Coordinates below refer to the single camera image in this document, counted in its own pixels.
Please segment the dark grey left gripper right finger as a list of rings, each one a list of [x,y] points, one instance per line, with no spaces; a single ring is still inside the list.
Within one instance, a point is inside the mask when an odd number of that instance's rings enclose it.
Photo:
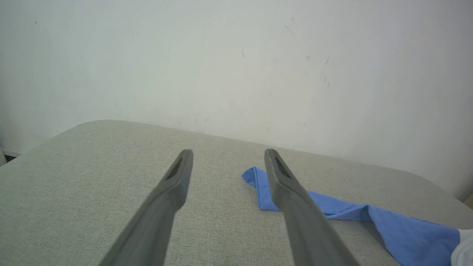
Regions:
[[[296,266],[358,266],[353,253],[274,149],[265,150],[273,203],[284,214]]]

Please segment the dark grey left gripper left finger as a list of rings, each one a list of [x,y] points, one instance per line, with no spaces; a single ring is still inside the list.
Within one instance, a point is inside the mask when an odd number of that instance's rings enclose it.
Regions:
[[[162,266],[175,214],[187,198],[194,163],[182,150],[100,262],[101,266]]]

